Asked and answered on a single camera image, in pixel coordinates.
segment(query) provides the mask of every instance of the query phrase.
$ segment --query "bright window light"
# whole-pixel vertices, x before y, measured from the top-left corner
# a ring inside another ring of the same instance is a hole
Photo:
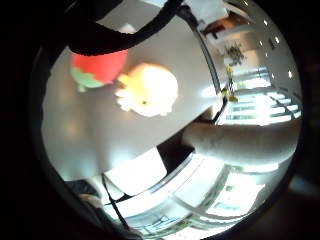
[[[277,92],[268,92],[267,96],[272,97],[274,99],[282,99],[285,98],[285,95],[281,94],[281,93],[277,93]]]
[[[281,122],[287,122],[291,120],[290,115],[280,116],[280,117],[273,117],[269,119],[269,123],[281,123]]]
[[[270,104],[268,104],[265,99],[267,99],[267,96],[261,96],[257,99],[257,118],[256,118],[256,124],[259,124],[261,126],[268,125],[269,124],[269,118],[270,118]]]
[[[238,102],[255,102],[257,98],[264,97],[263,93],[253,93],[239,96]]]
[[[175,196],[183,199],[193,207],[201,204],[205,196],[213,188],[224,167],[223,161],[204,155],[200,155],[200,157],[203,158],[203,161],[199,168],[174,193]]]
[[[238,115],[255,115],[256,114],[256,110],[240,110],[240,111],[234,111],[232,112],[231,115],[229,116],[238,116]]]
[[[264,187],[265,185],[257,185],[255,179],[250,175],[230,173],[224,189],[207,213],[220,216],[246,214]]]
[[[245,95],[238,98],[238,104],[255,104],[255,96]]]
[[[256,105],[257,104],[255,102],[237,102],[236,104],[232,104],[232,106],[230,105],[230,107],[232,107],[232,108],[230,108],[230,110],[231,111],[237,111],[237,110],[234,110],[234,109],[239,109],[239,108],[255,109]]]
[[[244,84],[245,89],[254,89],[258,87],[269,87],[271,86],[270,82],[263,78],[254,78],[250,80],[241,81]]]
[[[279,168],[278,164],[268,164],[262,166],[242,166],[243,172],[266,173],[273,172]]]
[[[290,98],[279,99],[278,101],[281,102],[282,104],[289,104],[289,103],[291,103],[291,99],[290,99]]]
[[[219,125],[257,125],[257,119],[244,119],[244,120],[226,120],[221,119],[218,123]]]
[[[192,154],[191,158],[190,162],[181,170],[181,172],[154,193],[146,191],[128,200],[119,202],[117,206],[123,217],[134,218],[135,216],[147,213],[151,209],[154,209],[164,203],[166,199],[168,199],[168,195],[181,187],[192,176],[192,174],[197,171],[203,161],[203,157],[198,154]],[[104,210],[112,218],[118,218],[112,206],[107,206]]]
[[[278,107],[278,108],[269,109],[269,114],[280,114],[280,113],[285,113],[284,107]]]
[[[294,113],[293,116],[294,116],[295,118],[300,117],[300,116],[301,116],[301,111]]]
[[[108,171],[106,176],[123,192],[133,196],[152,187],[166,174],[167,170],[158,150],[152,148]]]
[[[291,105],[287,107],[291,112],[298,110],[298,105]]]

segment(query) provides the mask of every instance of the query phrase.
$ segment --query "white plush toy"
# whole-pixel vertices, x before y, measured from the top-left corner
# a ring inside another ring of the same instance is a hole
[[[178,96],[178,83],[168,69],[141,63],[118,79],[124,85],[116,92],[123,110],[133,110],[145,117],[165,116],[172,111]]]

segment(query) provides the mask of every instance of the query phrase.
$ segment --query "plush toy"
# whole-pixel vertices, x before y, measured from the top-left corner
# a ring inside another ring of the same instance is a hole
[[[127,59],[128,50],[98,56],[72,54],[71,75],[80,92],[111,84],[118,77]]]
[[[120,75],[119,81],[124,87],[117,90],[116,95],[123,110],[133,110],[145,117],[165,116],[172,111],[178,96],[178,83],[168,69],[142,63],[128,75]]]

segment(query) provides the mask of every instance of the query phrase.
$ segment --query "black wire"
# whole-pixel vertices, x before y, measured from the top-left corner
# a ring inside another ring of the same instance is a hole
[[[74,12],[65,15],[56,34],[64,36],[61,40],[67,42],[72,52],[81,55],[96,56],[117,52],[132,48],[159,32],[176,15],[181,3],[182,0],[167,0],[159,13],[133,34],[112,30]]]
[[[104,176],[103,173],[101,174],[101,178],[102,178],[102,184],[103,184],[104,188],[106,189],[106,191],[107,191],[107,193],[108,193],[108,196],[109,196],[109,200],[110,200],[110,202],[111,202],[111,205],[112,205],[113,209],[116,211],[116,213],[117,213],[117,215],[118,215],[118,217],[119,217],[119,219],[120,219],[120,222],[122,223],[123,227],[124,227],[126,230],[130,230],[130,227],[129,227],[128,223],[126,222],[126,220],[124,219],[124,217],[122,217],[122,215],[121,215],[121,213],[120,213],[120,211],[119,211],[119,209],[118,209],[118,207],[117,207],[116,202],[114,201],[114,199],[113,199],[113,198],[111,197],[111,195],[110,195],[110,192],[109,192],[109,190],[108,190],[108,188],[107,188],[107,185],[106,185],[105,176]]]
[[[201,34],[197,28],[198,26],[198,21],[195,18],[195,16],[192,14],[191,9],[189,6],[181,6],[180,9],[177,12],[177,15],[182,18],[183,20],[185,20],[187,22],[187,24],[189,25],[189,27],[191,28],[193,34],[195,35],[195,37],[197,38],[201,50],[203,52],[203,55],[206,59],[207,65],[209,67],[209,71],[210,71],[210,75],[211,75],[211,79],[214,85],[214,89],[216,91],[216,94],[221,92],[221,87],[220,87],[220,81],[219,81],[219,77],[217,74],[217,70],[214,66],[213,60],[211,58],[210,52],[206,46],[206,44],[204,43]]]
[[[217,114],[214,116],[214,118],[211,120],[212,123],[216,123],[216,121],[218,121],[219,117],[222,115],[222,113],[224,112],[224,110],[226,109],[228,100],[226,97],[223,97],[223,102],[222,102],[222,107],[220,109],[219,112],[217,112]]]

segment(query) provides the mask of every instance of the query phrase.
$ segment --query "red object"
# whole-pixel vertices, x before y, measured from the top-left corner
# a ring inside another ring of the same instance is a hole
[[[83,73],[92,73],[95,79],[104,84],[113,83],[126,62],[128,50],[103,54],[98,56],[84,56],[72,54],[72,66],[79,67]]]

